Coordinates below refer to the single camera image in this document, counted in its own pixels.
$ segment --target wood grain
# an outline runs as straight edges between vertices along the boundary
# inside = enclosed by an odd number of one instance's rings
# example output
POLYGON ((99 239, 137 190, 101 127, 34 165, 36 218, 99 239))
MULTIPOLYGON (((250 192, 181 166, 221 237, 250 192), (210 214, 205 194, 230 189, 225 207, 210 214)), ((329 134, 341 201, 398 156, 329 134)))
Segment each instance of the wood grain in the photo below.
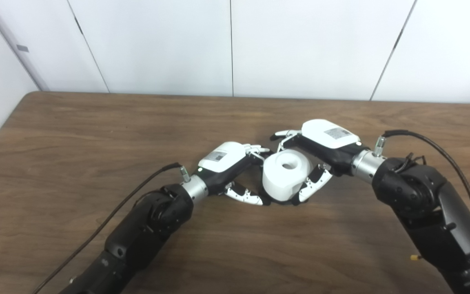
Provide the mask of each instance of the wood grain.
MULTIPOLYGON (((159 167, 194 169, 224 141, 276 148, 273 132, 314 118, 368 145, 386 129, 421 132, 470 180, 470 105, 34 92, 0 130, 0 294, 30 292, 159 167)), ((416 139, 388 141, 388 156, 409 152, 425 154, 465 195, 436 151, 416 139)), ((256 175, 241 182, 256 188, 256 175)), ((171 171, 149 189, 179 181, 171 171)), ((82 272, 129 208, 44 293, 82 272)), ((450 293, 434 268, 410 261, 414 253, 370 187, 334 178, 298 207, 206 199, 125 293, 450 293)))

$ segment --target sticker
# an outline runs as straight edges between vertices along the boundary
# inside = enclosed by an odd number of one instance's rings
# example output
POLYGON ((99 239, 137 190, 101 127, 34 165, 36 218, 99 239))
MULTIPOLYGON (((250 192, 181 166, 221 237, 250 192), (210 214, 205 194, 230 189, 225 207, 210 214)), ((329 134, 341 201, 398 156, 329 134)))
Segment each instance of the sticker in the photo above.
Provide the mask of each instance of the sticker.
POLYGON ((221 151, 213 151, 208 154, 204 159, 219 162, 224 156, 226 156, 226 154, 228 153, 221 151))
POLYGON ((351 132, 349 132, 349 131, 341 128, 341 127, 327 130, 324 133, 328 134, 329 136, 331 136, 335 140, 338 140, 338 139, 343 138, 345 136, 351 136, 352 135, 351 132))

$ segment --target robotic hand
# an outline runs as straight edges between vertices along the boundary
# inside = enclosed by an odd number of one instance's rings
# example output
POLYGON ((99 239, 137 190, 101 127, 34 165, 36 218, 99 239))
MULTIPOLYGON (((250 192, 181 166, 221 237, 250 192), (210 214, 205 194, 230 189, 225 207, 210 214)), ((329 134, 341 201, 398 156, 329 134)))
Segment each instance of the robotic hand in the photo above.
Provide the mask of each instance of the robotic hand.
POLYGON ((261 166, 270 150, 261 145, 242 145, 237 142, 225 142, 203 158, 190 182, 197 182, 205 195, 221 195, 254 205, 269 205, 269 200, 260 197, 248 188, 234 181, 243 171, 252 165, 261 166))
POLYGON ((279 150, 300 147, 331 166, 336 176, 356 176, 371 184, 377 199, 389 205, 421 258, 442 274, 455 294, 470 294, 470 211, 454 187, 435 168, 406 158, 386 158, 390 136, 416 136, 446 156, 470 193, 456 163, 436 143, 405 130, 387 131, 371 151, 350 131, 326 120, 310 120, 302 130, 275 133, 279 150))
POLYGON ((151 263, 171 234, 190 219, 194 205, 206 196, 226 193, 239 201, 262 205, 263 199, 234 179, 252 165, 262 166, 263 156, 268 153, 269 149, 260 145, 226 142, 203 158, 191 176, 181 166, 184 181, 142 195, 108 236, 99 257, 60 294, 120 293, 136 272, 151 263))

